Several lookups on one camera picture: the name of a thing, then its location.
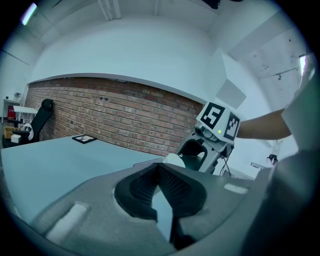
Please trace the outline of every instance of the brick wall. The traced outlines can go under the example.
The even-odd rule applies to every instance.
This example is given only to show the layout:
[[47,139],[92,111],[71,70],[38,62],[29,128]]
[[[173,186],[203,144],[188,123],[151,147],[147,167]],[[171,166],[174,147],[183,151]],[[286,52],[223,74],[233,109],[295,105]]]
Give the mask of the brick wall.
[[25,106],[54,100],[41,140],[87,134],[156,155],[174,153],[191,132],[203,105],[147,85],[75,77],[32,83]]

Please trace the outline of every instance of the fluorescent light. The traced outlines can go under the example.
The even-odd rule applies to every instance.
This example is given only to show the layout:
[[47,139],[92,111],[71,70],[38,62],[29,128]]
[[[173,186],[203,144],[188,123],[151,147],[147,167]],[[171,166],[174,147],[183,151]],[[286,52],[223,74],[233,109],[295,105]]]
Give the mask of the fluorescent light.
[[301,76],[302,76],[303,73],[304,73],[305,65],[306,65],[306,56],[301,56],[301,57],[300,57]]
[[33,2],[30,7],[25,11],[25,13],[20,18],[23,25],[26,25],[31,18],[31,15],[34,13],[35,9],[37,8],[36,4]]

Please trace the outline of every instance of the office chair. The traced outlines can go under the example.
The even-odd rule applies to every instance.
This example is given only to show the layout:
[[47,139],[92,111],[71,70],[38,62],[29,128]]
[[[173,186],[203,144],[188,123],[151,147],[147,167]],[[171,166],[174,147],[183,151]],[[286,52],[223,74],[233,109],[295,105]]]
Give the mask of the office chair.
[[[38,113],[35,115],[34,119],[31,122],[32,130],[33,130],[33,138],[31,140],[28,140],[28,136],[30,135],[29,131],[25,130],[14,130],[12,131],[13,134],[21,135],[21,141],[19,143],[11,142],[11,138],[5,138],[5,136],[2,136],[2,145],[3,148],[10,148],[15,147],[19,145],[25,145],[29,143],[38,142],[40,140],[40,132],[46,122],[48,121],[49,117],[54,112],[53,110],[54,104],[52,99],[45,99],[41,103],[41,107],[38,110]],[[22,124],[22,121],[20,120],[10,120],[11,123],[14,124]]]

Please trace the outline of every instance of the desk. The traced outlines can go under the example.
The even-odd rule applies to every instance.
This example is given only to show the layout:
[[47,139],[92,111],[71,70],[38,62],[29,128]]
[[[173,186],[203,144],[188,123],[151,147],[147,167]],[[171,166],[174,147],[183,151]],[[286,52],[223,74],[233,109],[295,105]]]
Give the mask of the desk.
[[2,123],[2,124],[4,123],[6,103],[14,103],[14,104],[18,104],[19,106],[22,105],[22,102],[21,102],[21,101],[4,98],[4,99],[3,99],[3,107],[2,107],[2,118],[1,118],[1,123]]
[[91,178],[161,158],[100,140],[81,144],[71,138],[1,149],[4,177],[12,201],[26,223]]
[[25,106],[13,106],[14,112],[17,113],[16,119],[21,120],[21,114],[29,114],[29,123],[31,123],[32,119],[30,115],[33,115],[33,118],[35,118],[35,115],[38,113],[38,111],[32,107],[25,107]]

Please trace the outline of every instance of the black and white square marker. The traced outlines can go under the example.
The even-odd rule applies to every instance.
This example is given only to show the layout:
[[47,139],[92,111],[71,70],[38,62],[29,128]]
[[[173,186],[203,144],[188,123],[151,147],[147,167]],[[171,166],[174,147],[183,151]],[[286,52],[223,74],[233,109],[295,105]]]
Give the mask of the black and white square marker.
[[230,112],[230,116],[223,137],[234,141],[239,123],[240,119],[236,117],[232,112]]
[[200,120],[206,124],[210,129],[213,129],[217,122],[219,121],[220,117],[222,116],[225,108],[223,106],[216,105],[214,103],[209,103],[208,107],[203,113],[203,116]]

